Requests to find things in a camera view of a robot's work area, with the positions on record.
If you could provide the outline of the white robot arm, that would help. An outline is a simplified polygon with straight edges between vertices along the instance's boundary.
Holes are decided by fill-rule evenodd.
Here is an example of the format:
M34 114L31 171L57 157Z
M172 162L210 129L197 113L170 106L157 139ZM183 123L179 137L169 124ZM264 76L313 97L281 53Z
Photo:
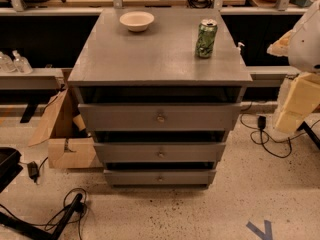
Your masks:
M293 134L320 104L320 1L309 7L292 30L271 44L267 53L286 56L300 71L281 85L274 115L274 128Z

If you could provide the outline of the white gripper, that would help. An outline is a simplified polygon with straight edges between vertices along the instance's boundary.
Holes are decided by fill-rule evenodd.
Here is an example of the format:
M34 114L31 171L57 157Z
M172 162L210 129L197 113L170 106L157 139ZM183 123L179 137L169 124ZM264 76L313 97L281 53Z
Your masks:
M320 75L301 73L287 76L280 86L273 127L293 134L320 104Z

